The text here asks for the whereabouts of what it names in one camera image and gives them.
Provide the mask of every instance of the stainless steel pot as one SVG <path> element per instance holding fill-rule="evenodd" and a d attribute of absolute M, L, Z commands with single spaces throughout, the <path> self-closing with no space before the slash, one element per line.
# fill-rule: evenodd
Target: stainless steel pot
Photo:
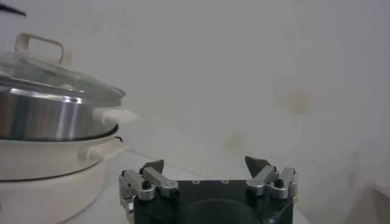
<path fill-rule="evenodd" d="M 30 39 L 61 47 L 59 60 L 28 50 Z M 76 141 L 112 134 L 131 114 L 117 108 L 123 91 L 69 70 L 70 51 L 28 33 L 15 53 L 0 54 L 0 139 Z"/>

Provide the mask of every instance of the pot handle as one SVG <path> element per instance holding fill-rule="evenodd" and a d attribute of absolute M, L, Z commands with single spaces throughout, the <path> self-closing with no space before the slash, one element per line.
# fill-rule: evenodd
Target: pot handle
<path fill-rule="evenodd" d="M 29 51 L 29 43 L 31 39 L 36 39 L 40 41 L 44 41 L 47 43 L 51 43 L 57 46 L 61 47 L 61 57 L 59 60 L 53 59 L 53 58 L 45 58 L 37 54 L 33 54 Z M 15 51 L 21 55 L 27 56 L 29 58 L 42 60 L 48 63 L 52 63 L 55 65 L 59 65 L 62 68 L 68 68 L 71 64 L 72 59 L 72 52 L 70 50 L 66 50 L 62 43 L 56 41 L 56 40 L 50 40 L 44 37 L 40 37 L 31 33 L 20 33 L 18 37 L 16 38 L 15 43 Z"/>
<path fill-rule="evenodd" d="M 113 138 L 105 143 L 96 143 L 88 145 L 79 151 L 80 160 L 103 160 L 116 156 L 125 151 L 127 145 L 123 144 L 119 139 Z"/>
<path fill-rule="evenodd" d="M 130 121 L 138 120 L 138 116 L 127 110 L 121 108 L 96 108 L 93 111 L 93 120 L 99 122 L 105 127 L 112 127 L 116 124 L 124 124 Z"/>

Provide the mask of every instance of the glass lid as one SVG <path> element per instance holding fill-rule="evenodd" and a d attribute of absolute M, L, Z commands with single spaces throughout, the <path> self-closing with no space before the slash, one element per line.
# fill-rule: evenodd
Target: glass lid
<path fill-rule="evenodd" d="M 52 63 L 13 53 L 0 54 L 0 85 L 92 99 L 121 98 L 120 89 Z"/>

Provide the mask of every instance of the lid handle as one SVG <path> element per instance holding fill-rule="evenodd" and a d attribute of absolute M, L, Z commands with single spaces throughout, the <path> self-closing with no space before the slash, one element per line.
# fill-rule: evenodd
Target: lid handle
<path fill-rule="evenodd" d="M 29 43 L 31 39 L 41 40 L 47 43 L 51 43 L 57 46 L 61 47 L 61 57 L 59 60 L 54 60 L 52 58 L 44 58 L 42 56 L 33 54 L 29 51 Z M 44 37 L 40 37 L 31 33 L 21 33 L 16 38 L 15 43 L 15 51 L 19 54 L 25 55 L 27 57 L 43 60 L 45 62 L 54 63 L 55 65 L 59 65 L 63 68 L 70 67 L 71 59 L 72 59 L 72 52 L 69 50 L 64 49 L 62 46 L 62 43 L 56 41 L 56 40 L 50 40 Z"/>

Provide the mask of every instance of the black screw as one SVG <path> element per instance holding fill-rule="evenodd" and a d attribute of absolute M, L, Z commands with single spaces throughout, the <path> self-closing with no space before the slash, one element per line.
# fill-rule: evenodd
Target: black screw
<path fill-rule="evenodd" d="M 282 179 L 276 179 L 274 181 L 275 187 L 283 187 L 285 185 L 285 182 Z"/>
<path fill-rule="evenodd" d="M 146 190 L 146 189 L 149 189 L 149 188 L 151 188 L 152 187 L 152 184 L 151 184 L 151 182 L 149 182 L 149 181 L 144 181 L 144 182 L 142 182 L 142 190 Z"/>

